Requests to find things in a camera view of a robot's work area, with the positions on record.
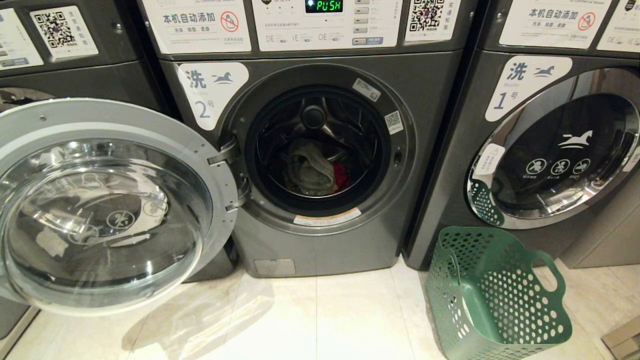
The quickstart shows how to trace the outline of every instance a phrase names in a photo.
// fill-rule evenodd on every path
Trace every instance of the open washing machine door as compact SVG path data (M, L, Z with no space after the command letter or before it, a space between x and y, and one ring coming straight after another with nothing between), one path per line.
M471 166L472 211L497 227L532 229L599 201L640 160L639 89L637 69L598 69L519 107Z
M0 296L68 315L150 302L207 264L239 205L224 152L146 108L0 114Z

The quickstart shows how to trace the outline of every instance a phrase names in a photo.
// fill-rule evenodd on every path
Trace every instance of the no-entry symbol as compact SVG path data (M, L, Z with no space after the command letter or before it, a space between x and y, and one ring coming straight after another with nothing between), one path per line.
M584 31L589 29L596 22L596 14L588 12L578 20L578 29Z
M222 28L230 33L238 30L238 17L232 12L223 12L220 15L220 22L222 23Z

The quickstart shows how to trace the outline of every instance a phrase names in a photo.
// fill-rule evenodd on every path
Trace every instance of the washing machine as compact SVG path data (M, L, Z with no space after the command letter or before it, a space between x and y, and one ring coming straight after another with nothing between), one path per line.
M558 257L640 158L637 1L487 2L404 254L427 268L450 225L511 231Z
M140 5L185 124L232 169L247 272L392 266L476 2Z
M157 189L173 178L145 167L155 150L109 137L118 133L117 121L109 121L116 113L74 113L75 102L67 101L91 97L171 113L162 75L152 72L138 38L148 35L134 28L135 8L121 1L0 2L2 297L72 315L110 313L150 300L164 286L222 277L236 267L228 236L202 249L174 244L189 235L176 218L201 210L188 207L192 193L172 200L169 190ZM30 121L30 106L42 109L38 122ZM50 106L61 106L57 119ZM86 123L74 124L78 116ZM120 126L143 133L135 127L141 121L125 117ZM167 131L172 126L185 127L172 119ZM155 164L172 166L165 162ZM192 217L199 226L211 222L199 216L205 218ZM185 267L182 258L198 261ZM173 275L156 284L163 270Z

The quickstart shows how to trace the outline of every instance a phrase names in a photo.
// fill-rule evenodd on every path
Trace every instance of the green laundry basket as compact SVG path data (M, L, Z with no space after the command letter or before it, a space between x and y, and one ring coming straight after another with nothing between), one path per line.
M541 259L556 277L547 291L533 272ZM553 259L528 251L505 231L447 227L426 281L436 329L449 360L517 360L571 337L564 279Z

